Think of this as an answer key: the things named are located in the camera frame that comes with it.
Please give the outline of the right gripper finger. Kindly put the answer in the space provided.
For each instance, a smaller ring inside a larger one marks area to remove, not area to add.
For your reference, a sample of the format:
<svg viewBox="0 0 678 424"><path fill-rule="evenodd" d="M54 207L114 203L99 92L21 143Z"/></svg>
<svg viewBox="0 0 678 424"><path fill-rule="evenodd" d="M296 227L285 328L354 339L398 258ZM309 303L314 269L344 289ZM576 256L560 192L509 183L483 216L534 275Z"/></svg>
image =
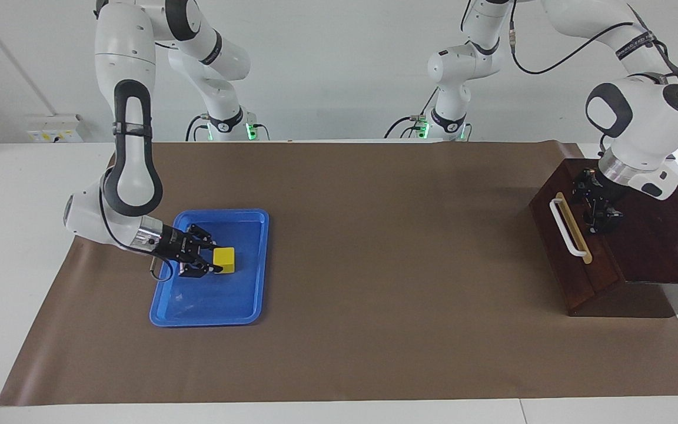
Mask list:
<svg viewBox="0 0 678 424"><path fill-rule="evenodd" d="M201 245L202 248L215 248L217 246L215 241L212 239L212 234L199 225L190 225L188 228L188 234L190 234L194 242L198 245Z"/></svg>
<svg viewBox="0 0 678 424"><path fill-rule="evenodd" d="M223 270L224 268L222 266L205 260L178 263L178 276L180 277L204 277L209 273L218 273Z"/></svg>

